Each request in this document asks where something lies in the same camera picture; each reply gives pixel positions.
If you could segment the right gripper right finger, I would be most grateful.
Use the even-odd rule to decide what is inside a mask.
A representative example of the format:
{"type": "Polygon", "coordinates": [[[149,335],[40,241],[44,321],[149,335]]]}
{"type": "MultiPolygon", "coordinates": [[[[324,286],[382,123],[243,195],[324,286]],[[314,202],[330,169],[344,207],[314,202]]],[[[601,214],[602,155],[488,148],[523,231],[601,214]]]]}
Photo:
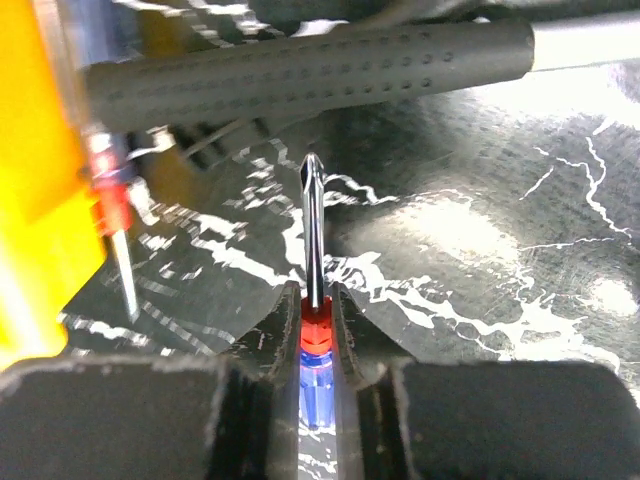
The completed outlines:
{"type": "Polygon", "coordinates": [[[340,479],[407,479],[392,367],[414,357],[369,320],[341,284],[331,287],[340,479]]]}

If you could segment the black handled hammer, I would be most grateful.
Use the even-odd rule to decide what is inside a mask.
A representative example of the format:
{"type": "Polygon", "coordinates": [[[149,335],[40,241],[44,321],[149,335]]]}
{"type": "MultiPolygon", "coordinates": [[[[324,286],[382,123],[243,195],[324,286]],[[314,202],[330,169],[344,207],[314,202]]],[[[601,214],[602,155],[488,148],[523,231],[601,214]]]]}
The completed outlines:
{"type": "Polygon", "coordinates": [[[639,56],[635,11],[343,29],[87,72],[92,116],[112,132],[302,115],[415,98],[639,56]]]}

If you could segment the blue red screwdriver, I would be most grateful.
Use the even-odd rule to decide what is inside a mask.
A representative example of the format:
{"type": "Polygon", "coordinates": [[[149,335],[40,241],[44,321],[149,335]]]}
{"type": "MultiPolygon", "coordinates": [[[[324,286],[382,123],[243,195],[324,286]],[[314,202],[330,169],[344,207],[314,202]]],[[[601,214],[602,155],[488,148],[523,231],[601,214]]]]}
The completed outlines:
{"type": "Polygon", "coordinates": [[[324,167],[308,153],[301,165],[306,296],[301,301],[300,415],[311,430],[334,426],[332,300],[324,293],[324,167]]]}

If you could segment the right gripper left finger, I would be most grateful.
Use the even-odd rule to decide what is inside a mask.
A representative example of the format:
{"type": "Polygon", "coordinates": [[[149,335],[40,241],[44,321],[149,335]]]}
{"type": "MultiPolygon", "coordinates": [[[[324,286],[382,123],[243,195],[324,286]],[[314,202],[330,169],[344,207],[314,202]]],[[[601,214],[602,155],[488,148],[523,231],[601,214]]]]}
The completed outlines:
{"type": "Polygon", "coordinates": [[[224,352],[216,479],[298,476],[300,331],[301,291],[289,281],[271,311],[224,352]]]}

